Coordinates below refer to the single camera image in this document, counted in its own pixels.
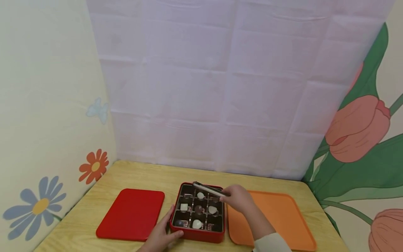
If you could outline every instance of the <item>white chocolate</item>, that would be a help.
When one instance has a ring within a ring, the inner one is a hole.
[[[217,208],[215,206],[209,206],[208,212],[213,215],[217,212]]]
[[[187,211],[187,204],[181,204],[181,211]]]
[[[204,199],[204,194],[202,192],[198,192],[197,197],[199,198],[199,200],[202,200]]]
[[[194,228],[194,229],[201,229],[201,228],[202,228],[202,222],[199,221],[199,220],[194,220],[194,221],[193,221],[192,228]]]

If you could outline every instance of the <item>sleeve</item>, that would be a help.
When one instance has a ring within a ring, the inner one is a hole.
[[[253,252],[291,252],[291,249],[281,235],[272,233],[256,240]]]

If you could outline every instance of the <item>painted flower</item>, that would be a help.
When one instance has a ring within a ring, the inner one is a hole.
[[[340,162],[362,158],[386,135],[391,114],[375,96],[362,96],[336,112],[325,135],[330,152]]]
[[[94,179],[98,181],[102,175],[106,172],[106,166],[109,164],[107,153],[102,153],[102,150],[99,149],[97,154],[90,152],[87,155],[88,164],[82,164],[79,168],[80,172],[84,173],[78,179],[78,181],[83,181],[86,177],[86,184],[90,184]]]
[[[403,209],[378,213],[368,239],[371,252],[397,252],[403,248]]]
[[[63,186],[63,183],[57,184],[58,180],[59,177],[56,176],[48,184],[48,177],[43,177],[39,182],[39,200],[32,190],[24,189],[21,191],[20,197],[29,205],[13,206],[3,213],[3,218],[6,220],[18,218],[10,225],[10,228],[14,229],[8,233],[9,240],[19,237],[31,223],[25,240],[32,239],[41,226],[42,217],[46,226],[50,226],[54,218],[60,220],[60,217],[51,213],[62,210],[62,206],[56,203],[66,197],[66,193],[57,196]]]

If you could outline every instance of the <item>orange flower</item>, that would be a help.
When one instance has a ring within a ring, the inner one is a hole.
[[[368,239],[371,252],[397,252],[403,248],[403,209],[378,213]]]
[[[340,162],[350,163],[362,158],[386,135],[391,114],[385,103],[375,96],[362,96],[336,112],[326,142]]]
[[[97,151],[97,155],[93,152],[90,152],[87,155],[87,161],[89,164],[82,164],[79,168],[80,172],[84,173],[78,179],[78,181],[83,181],[86,177],[87,181],[85,182],[87,185],[90,184],[94,179],[98,181],[102,175],[106,172],[106,166],[109,164],[106,156],[107,153],[102,153],[102,150],[99,149]]]

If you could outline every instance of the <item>wooden table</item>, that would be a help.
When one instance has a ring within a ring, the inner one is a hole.
[[[222,187],[237,183],[248,190],[289,194],[315,237],[317,252],[348,252],[310,189],[302,182],[128,161],[115,162],[35,251],[135,251],[141,242],[98,239],[95,235],[119,192],[125,188],[163,191],[161,218],[175,203],[180,184],[194,180]],[[250,252],[251,248],[233,244],[227,230],[220,244],[182,240],[171,251]]]

